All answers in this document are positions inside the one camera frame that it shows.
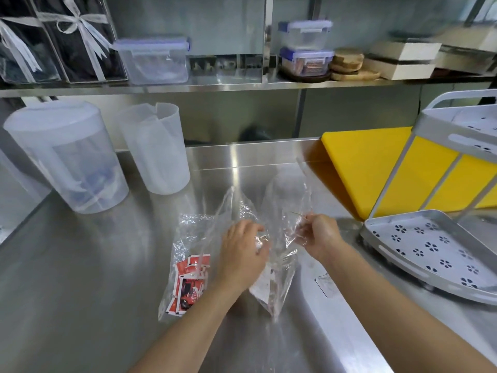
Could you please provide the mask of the person's right hand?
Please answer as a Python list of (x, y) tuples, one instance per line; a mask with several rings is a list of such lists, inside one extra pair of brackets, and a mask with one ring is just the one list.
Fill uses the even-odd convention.
[(316, 214), (312, 234), (297, 234), (295, 243), (304, 247), (311, 257), (325, 268), (329, 268), (347, 251), (348, 244), (342, 239), (336, 219), (324, 214)]

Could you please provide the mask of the clear plastic bag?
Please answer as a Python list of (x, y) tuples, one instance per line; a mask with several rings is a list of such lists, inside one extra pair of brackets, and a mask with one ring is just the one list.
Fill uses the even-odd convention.
[(277, 319), (297, 269), (297, 229), (311, 211), (312, 190), (301, 165), (294, 171), (280, 169), (266, 187), (258, 222), (265, 230), (256, 237), (257, 248), (269, 246), (265, 267), (250, 294)]

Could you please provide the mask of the person's right forearm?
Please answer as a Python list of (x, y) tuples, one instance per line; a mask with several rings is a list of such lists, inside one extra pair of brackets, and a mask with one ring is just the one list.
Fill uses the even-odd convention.
[(395, 373), (497, 373), (497, 367), (373, 269), (348, 244), (320, 257)]

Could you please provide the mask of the person's left forearm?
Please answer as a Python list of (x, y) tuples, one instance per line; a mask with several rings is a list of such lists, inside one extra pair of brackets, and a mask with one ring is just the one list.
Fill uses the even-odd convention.
[(128, 373), (198, 373), (227, 312), (250, 285), (238, 278), (209, 287)]

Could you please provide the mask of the white sticker label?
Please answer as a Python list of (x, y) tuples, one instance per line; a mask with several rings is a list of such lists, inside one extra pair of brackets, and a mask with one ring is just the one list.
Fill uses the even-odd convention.
[(315, 278), (315, 283), (318, 285), (324, 296), (328, 299), (336, 298), (340, 295), (340, 291), (331, 279), (329, 274), (324, 274)]

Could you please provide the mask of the yellow cutting board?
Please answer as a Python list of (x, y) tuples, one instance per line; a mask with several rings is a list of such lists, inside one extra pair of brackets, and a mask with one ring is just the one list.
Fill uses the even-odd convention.
[[(324, 144), (359, 219), (368, 218), (410, 136), (410, 127), (325, 132)], [(375, 216), (418, 211), (457, 152), (415, 137)], [(497, 174), (497, 164), (464, 155), (425, 209), (464, 209)]]

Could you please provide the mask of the red sauce packets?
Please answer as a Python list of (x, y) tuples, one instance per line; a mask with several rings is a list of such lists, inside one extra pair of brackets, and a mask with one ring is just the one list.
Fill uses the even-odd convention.
[(201, 297), (208, 284), (210, 254), (190, 255), (174, 263), (172, 299), (166, 305), (166, 313), (181, 316)]

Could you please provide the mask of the white corner shelf rack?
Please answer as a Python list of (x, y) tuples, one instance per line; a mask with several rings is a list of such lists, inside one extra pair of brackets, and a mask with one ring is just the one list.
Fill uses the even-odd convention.
[[(417, 211), (375, 217), (415, 137), (454, 150), (457, 156)], [(497, 88), (447, 92), (426, 106), (359, 237), (427, 290), (436, 288), (497, 306), (497, 254), (459, 224), (497, 186), (497, 174), (455, 218), (439, 210), (425, 210), (463, 155), (497, 164)]]

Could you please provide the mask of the dark round plate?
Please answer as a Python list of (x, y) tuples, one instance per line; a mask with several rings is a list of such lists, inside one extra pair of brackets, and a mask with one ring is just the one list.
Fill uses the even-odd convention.
[(300, 75), (295, 75), (292, 73), (284, 74), (284, 75), (290, 81), (298, 82), (298, 83), (322, 83), (322, 82), (329, 81), (331, 79), (330, 72), (323, 74), (323, 75), (317, 75), (317, 76), (300, 76)]

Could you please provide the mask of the translucent open measuring jug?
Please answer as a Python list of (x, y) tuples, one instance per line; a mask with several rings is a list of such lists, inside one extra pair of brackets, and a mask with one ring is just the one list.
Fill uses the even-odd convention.
[(151, 193), (170, 195), (190, 181), (178, 106), (134, 105), (114, 117), (140, 176)]

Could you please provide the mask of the stack of wooden coasters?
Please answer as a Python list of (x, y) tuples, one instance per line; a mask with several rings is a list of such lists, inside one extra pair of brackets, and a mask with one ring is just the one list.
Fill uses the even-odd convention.
[(337, 48), (328, 64), (333, 81), (375, 81), (380, 73), (363, 68), (364, 54), (354, 48)]

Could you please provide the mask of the metal letter sign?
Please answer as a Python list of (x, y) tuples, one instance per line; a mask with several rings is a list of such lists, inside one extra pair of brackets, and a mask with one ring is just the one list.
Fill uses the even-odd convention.
[(204, 55), (189, 57), (195, 76), (255, 76), (262, 73), (262, 56), (257, 54)]

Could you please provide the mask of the white flat box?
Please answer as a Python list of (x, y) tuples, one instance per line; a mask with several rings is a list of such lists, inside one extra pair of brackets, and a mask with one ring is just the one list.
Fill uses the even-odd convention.
[(441, 47), (442, 43), (379, 41), (368, 54), (395, 61), (432, 61)]
[(431, 63), (399, 64), (369, 58), (364, 59), (362, 67), (378, 72), (381, 78), (390, 81), (429, 79), (435, 69), (435, 65)]

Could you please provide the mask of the empty small blue-lidded container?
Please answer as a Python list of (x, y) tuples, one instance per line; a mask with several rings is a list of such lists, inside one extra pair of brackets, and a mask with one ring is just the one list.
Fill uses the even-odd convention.
[(325, 48), (331, 32), (331, 20), (296, 20), (278, 23), (282, 47), (292, 50), (318, 51)]

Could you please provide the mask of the translucent lidded plastic pitcher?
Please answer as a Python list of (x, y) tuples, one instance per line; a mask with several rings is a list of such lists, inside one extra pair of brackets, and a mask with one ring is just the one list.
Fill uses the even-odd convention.
[(43, 102), (13, 112), (3, 127), (74, 212), (103, 212), (128, 195), (97, 106)]

